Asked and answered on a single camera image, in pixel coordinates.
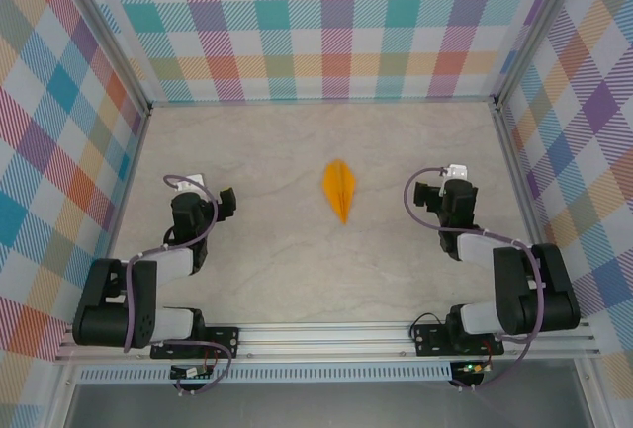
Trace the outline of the orange cloth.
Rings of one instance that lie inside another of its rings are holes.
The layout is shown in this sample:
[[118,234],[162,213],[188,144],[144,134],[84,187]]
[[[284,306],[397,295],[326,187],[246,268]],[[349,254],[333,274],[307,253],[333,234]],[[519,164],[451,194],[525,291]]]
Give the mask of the orange cloth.
[[335,159],[325,166],[322,189],[343,224],[348,222],[355,186],[355,176],[343,160]]

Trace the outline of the grey metal sheet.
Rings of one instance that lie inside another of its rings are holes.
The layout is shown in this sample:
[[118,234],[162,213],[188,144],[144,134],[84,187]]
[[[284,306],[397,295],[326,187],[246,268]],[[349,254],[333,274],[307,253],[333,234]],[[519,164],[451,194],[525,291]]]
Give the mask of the grey metal sheet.
[[81,385],[64,428],[593,428],[575,396],[476,395],[442,385]]

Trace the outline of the black circuit board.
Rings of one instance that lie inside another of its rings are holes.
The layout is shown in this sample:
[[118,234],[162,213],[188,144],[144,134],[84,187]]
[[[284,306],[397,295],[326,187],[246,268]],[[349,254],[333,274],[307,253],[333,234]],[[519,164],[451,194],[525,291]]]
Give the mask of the black circuit board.
[[169,371],[171,380],[207,379],[213,370],[203,365],[172,365]]

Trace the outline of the aluminium frame rail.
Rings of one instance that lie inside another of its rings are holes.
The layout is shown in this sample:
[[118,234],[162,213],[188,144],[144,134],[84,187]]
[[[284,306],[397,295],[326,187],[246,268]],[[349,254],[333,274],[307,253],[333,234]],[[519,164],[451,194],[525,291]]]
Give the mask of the aluminium frame rail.
[[137,112],[133,124],[119,116],[110,132],[108,146],[99,169],[97,189],[105,195],[97,202],[104,219],[94,240],[91,257],[110,257],[121,240],[121,228],[145,140],[151,110]]
[[341,104],[453,104],[485,103],[495,101],[494,96],[451,96],[412,98],[330,98],[330,99],[274,99],[274,100],[229,100],[229,101],[154,101],[155,109],[202,108],[202,107],[246,107],[246,106],[299,106],[299,105],[341,105]]
[[[538,229],[536,213],[529,198],[526,179],[522,176],[515,145],[512,144],[503,114],[493,114],[493,123],[508,167],[511,184],[528,235],[528,245],[538,264],[544,284],[544,309],[540,330],[560,330],[565,323],[577,325],[578,303],[569,275],[556,245],[544,241]],[[527,334],[533,330],[538,315],[537,290],[529,284],[535,280],[525,252],[510,246],[494,251],[497,315],[506,333]]]

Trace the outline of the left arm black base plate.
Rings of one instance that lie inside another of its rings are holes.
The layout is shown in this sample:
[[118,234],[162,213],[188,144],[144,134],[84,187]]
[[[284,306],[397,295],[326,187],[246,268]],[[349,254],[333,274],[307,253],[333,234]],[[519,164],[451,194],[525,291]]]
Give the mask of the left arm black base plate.
[[234,358],[239,343],[238,327],[204,326],[194,331],[191,337],[184,340],[168,340],[161,345],[153,345],[149,357],[154,360],[203,360],[216,357],[226,359],[224,350],[212,348],[208,343],[222,345],[230,351]]

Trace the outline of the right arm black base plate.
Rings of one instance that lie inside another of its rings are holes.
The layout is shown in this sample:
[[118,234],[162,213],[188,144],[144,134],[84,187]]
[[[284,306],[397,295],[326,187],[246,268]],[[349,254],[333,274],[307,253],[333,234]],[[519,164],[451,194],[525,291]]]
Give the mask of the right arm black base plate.
[[492,334],[470,335],[440,324],[419,324],[413,340],[417,357],[430,356],[498,356],[504,347]]

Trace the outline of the wide aluminium mounting rail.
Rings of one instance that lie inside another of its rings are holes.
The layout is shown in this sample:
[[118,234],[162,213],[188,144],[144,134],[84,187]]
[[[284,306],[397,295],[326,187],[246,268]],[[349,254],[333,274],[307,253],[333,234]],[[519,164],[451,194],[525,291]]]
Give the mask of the wide aluminium mounting rail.
[[[416,359],[408,322],[259,323],[240,325],[236,362],[380,362]],[[588,322],[571,331],[541,333],[524,360],[597,358],[597,341]],[[150,349],[77,346],[64,335],[57,364],[200,363],[151,360]]]

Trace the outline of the aluminium frame post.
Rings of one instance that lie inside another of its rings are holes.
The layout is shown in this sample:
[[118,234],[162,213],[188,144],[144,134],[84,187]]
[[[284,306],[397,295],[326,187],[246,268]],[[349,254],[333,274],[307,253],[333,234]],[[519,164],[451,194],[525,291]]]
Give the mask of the aluminium frame post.
[[504,62],[490,95],[493,114],[503,111],[564,3],[565,0],[526,0],[525,6],[520,7],[518,30],[505,52]]
[[83,15],[85,23],[93,33],[97,43],[102,47],[112,63],[113,69],[119,74],[126,90],[130,93],[135,104],[142,109],[144,115],[151,115],[152,106],[137,80],[136,74],[130,66],[123,50],[120,48],[112,29],[109,27],[101,9],[95,0],[73,0]]

